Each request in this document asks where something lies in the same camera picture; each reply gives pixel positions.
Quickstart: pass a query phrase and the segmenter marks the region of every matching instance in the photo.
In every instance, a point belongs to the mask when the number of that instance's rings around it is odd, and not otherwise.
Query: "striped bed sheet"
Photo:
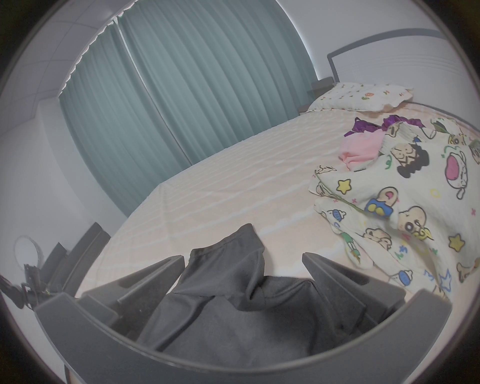
[[[308,184],[320,163],[345,167],[338,150],[356,116],[381,124],[390,114],[425,125],[448,117],[410,103],[389,113],[322,110],[237,143],[155,188],[111,238],[76,296],[173,255],[187,262],[193,248],[212,245],[246,223],[265,245],[266,275],[310,277],[301,262],[304,252],[355,268],[341,238],[314,211],[317,196]],[[362,272],[388,280],[376,267]]]

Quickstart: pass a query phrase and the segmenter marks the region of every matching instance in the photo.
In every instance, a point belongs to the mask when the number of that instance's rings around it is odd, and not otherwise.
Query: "yellow star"
[[[348,191],[352,190],[352,187],[350,187],[350,182],[351,182],[350,179],[339,180],[338,187],[336,190],[339,192],[342,192],[342,194],[346,194]]]
[[[448,244],[448,246],[457,252],[460,252],[462,247],[465,245],[465,242],[461,239],[459,233],[457,233],[456,236],[448,236],[448,239],[450,240],[450,244]]]

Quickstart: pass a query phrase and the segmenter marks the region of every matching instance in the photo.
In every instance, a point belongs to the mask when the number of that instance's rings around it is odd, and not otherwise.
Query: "curtain gap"
[[[155,101],[153,100],[152,95],[151,95],[150,92],[148,91],[148,88],[147,88],[147,86],[146,86],[146,84],[145,84],[145,82],[144,82],[144,80],[143,80],[143,78],[142,78],[142,75],[140,75],[140,71],[138,70],[137,64],[136,64],[135,61],[133,60],[133,56],[132,56],[132,54],[130,53],[130,50],[129,50],[128,45],[127,45],[127,42],[125,41],[125,38],[123,37],[123,33],[122,33],[122,31],[121,31],[121,29],[120,29],[120,26],[119,26],[119,24],[118,24],[118,18],[115,17],[115,18],[113,19],[113,21],[114,21],[115,26],[116,26],[117,29],[118,29],[118,32],[119,32],[119,34],[120,34],[121,40],[122,40],[122,42],[123,42],[123,45],[125,46],[125,49],[127,50],[128,56],[130,57],[130,60],[132,61],[132,64],[133,64],[133,66],[134,66],[134,68],[135,68],[135,71],[137,72],[137,75],[138,75],[138,77],[140,78],[140,81],[142,82],[142,84],[143,84],[143,86],[144,86],[144,88],[145,88],[145,91],[146,91],[147,94],[148,94],[148,97],[150,98],[150,100],[152,100],[152,103],[153,103],[153,105],[155,106],[155,109],[156,109],[156,111],[158,112],[158,115],[160,116],[160,118],[162,119],[162,121],[163,121],[163,123],[165,124],[166,128],[168,129],[168,132],[172,135],[173,140],[175,141],[175,143],[177,143],[180,151],[183,153],[183,155],[185,156],[185,158],[187,159],[187,161],[188,161],[188,162],[190,163],[190,165],[192,166],[192,165],[193,165],[192,161],[189,159],[189,157],[187,156],[187,154],[185,153],[185,151],[184,151],[183,148],[181,147],[180,143],[178,142],[177,138],[176,138],[175,135],[173,134],[172,130],[171,130],[170,127],[167,125],[167,122],[164,120],[162,114],[160,113],[160,110],[158,109]]]

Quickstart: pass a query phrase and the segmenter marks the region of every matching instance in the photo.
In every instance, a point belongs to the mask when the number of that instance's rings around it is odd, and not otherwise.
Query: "pink cloth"
[[[381,129],[347,136],[340,145],[338,157],[347,165],[348,169],[353,170],[358,164],[377,158],[384,136],[385,131]]]

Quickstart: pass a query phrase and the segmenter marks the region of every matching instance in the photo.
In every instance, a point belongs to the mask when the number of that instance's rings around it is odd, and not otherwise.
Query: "curtain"
[[[159,183],[298,116],[315,80],[275,0],[141,0],[90,46],[60,103],[128,216]]]
[[[118,19],[192,163],[298,116],[316,80],[275,0],[142,0]]]
[[[115,25],[77,64],[60,105],[88,168],[127,216],[160,182],[191,165],[146,92]]]

